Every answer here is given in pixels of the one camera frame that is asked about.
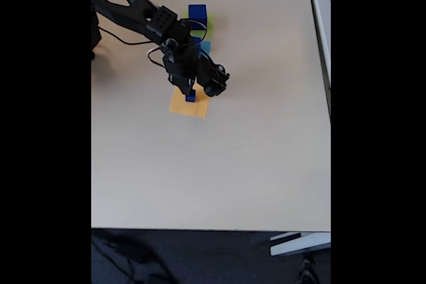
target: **yellow paper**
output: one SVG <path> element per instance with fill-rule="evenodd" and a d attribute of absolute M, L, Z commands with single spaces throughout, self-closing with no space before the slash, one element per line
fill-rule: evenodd
<path fill-rule="evenodd" d="M 203 87 L 198 83 L 194 83 L 193 89 L 195 90 L 195 102 L 186 102 L 185 95 L 175 86 L 172 101 L 170 102 L 170 112 L 205 118 L 207 115 L 208 95 L 204 93 Z"/>

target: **black wire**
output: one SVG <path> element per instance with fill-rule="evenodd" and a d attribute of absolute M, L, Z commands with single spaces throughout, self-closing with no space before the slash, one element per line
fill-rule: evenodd
<path fill-rule="evenodd" d="M 141 42 L 141 43 L 128 43 L 128 42 L 126 42 L 126 41 L 124 41 L 124 40 L 122 40 L 122 39 L 120 39 L 120 38 L 118 38 L 116 35 L 114 35 L 112 32 L 110 32 L 110 31 L 107 31 L 107 30 L 105 30 L 105 29 L 103 29 L 102 27 L 99 27 L 99 29 L 100 30 L 102 30 L 102 31 L 104 31 L 104 32 L 106 32 L 106 33 L 109 33 L 111 36 L 113 36 L 114 38 L 116 38 L 116 39 L 118 39 L 119 41 L 121 41 L 122 43 L 124 43 L 125 45 L 129 45 L 129 46 L 135 46 L 135 45 L 144 45 L 144 44 L 146 44 L 146 43 L 153 43 L 154 41 L 143 41 L 143 42 Z"/>
<path fill-rule="evenodd" d="M 134 267 L 132 261 L 127 257 L 128 267 L 130 268 L 130 276 L 134 278 Z"/>
<path fill-rule="evenodd" d="M 193 19 L 183 18 L 183 19 L 181 19 L 181 20 L 189 21 L 189 20 L 193 20 Z M 204 36 L 201 38 L 201 40 L 200 40 L 200 41 L 198 41 L 197 43 L 194 43 L 194 44 L 193 44 L 193 46 L 196 46 L 196 45 L 199 45 L 200 43 L 202 43 L 202 42 L 204 41 L 204 38 L 206 38 L 206 35 L 207 35 L 207 26 L 206 26 L 206 32 L 204 33 Z M 180 46 L 180 48 L 183 48 L 183 47 L 185 47 L 185 46 L 190 46 L 190 45 L 191 45 L 190 43 L 186 43 L 185 45 Z"/>
<path fill-rule="evenodd" d="M 95 249 L 99 252 L 99 254 L 101 254 L 104 258 L 106 258 L 108 261 L 110 261 L 121 273 L 123 273 L 124 275 L 126 275 L 126 277 L 128 277 L 131 281 L 136 282 L 136 280 L 130 276 L 130 274 L 128 274 L 124 269 L 122 269 L 121 267 L 119 267 L 113 259 L 111 259 L 105 252 L 103 252 L 101 249 L 99 249 L 99 247 L 94 243 L 93 239 L 92 239 L 92 244 L 95 247 Z"/>
<path fill-rule="evenodd" d="M 166 68 L 166 67 L 165 67 L 165 66 L 163 66 L 162 64 L 160 64 L 160 63 L 158 63 L 158 62 L 156 62 L 156 61 L 154 61 L 154 60 L 152 60 L 152 59 L 151 59 L 150 54 L 151 54 L 151 53 L 156 52 L 157 50 L 160 50 L 160 47 L 159 47 L 159 48 L 157 48 L 157 49 L 155 49 L 155 50 L 153 50 L 153 51 L 151 51 L 150 53 L 148 53 L 148 54 L 147 54 L 148 59 L 149 59 L 149 61 L 150 61 L 150 62 L 152 62 L 154 65 L 160 66 L 160 67 L 162 67 L 162 68 Z"/>

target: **light blue block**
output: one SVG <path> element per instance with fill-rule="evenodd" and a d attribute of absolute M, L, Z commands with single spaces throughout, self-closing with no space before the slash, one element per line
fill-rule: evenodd
<path fill-rule="evenodd" d="M 203 41 L 202 43 L 199 44 L 201 46 L 201 49 L 206 51 L 207 55 L 210 54 L 210 48 L 212 47 L 212 43 L 210 41 Z M 203 53 L 200 51 L 200 53 L 198 54 L 199 57 L 201 57 L 201 55 L 203 55 Z"/>

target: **white object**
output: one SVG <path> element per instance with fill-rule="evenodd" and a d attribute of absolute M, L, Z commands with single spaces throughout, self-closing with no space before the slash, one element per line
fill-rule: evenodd
<path fill-rule="evenodd" d="M 331 87 L 331 0 L 313 0 L 318 20 L 328 80 Z"/>
<path fill-rule="evenodd" d="M 331 232 L 303 233 L 298 239 L 293 239 L 285 243 L 271 247 L 271 256 L 288 254 L 305 249 L 318 247 L 320 245 L 331 245 Z"/>
<path fill-rule="evenodd" d="M 152 44 L 102 34 L 92 61 L 91 226 L 329 231 L 330 120 L 311 1 L 152 1 L 179 16 L 207 5 L 210 54 L 230 73 L 228 88 L 206 118 L 169 113 L 174 88 L 146 58 Z"/>

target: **cube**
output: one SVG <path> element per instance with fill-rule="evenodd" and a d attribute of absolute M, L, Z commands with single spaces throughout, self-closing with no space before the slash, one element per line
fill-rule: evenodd
<path fill-rule="evenodd" d="M 207 8 L 206 5 L 189 5 L 188 18 L 192 20 L 200 21 L 204 26 L 207 27 Z M 198 23 L 190 22 L 192 30 L 205 30 Z"/>
<path fill-rule="evenodd" d="M 191 90 L 191 94 L 189 96 L 185 96 L 186 102 L 195 102 L 195 90 Z"/>
<path fill-rule="evenodd" d="M 200 43 L 201 49 L 206 51 L 207 55 L 210 54 L 210 48 L 212 46 L 212 43 L 208 40 L 203 41 L 202 43 Z"/>

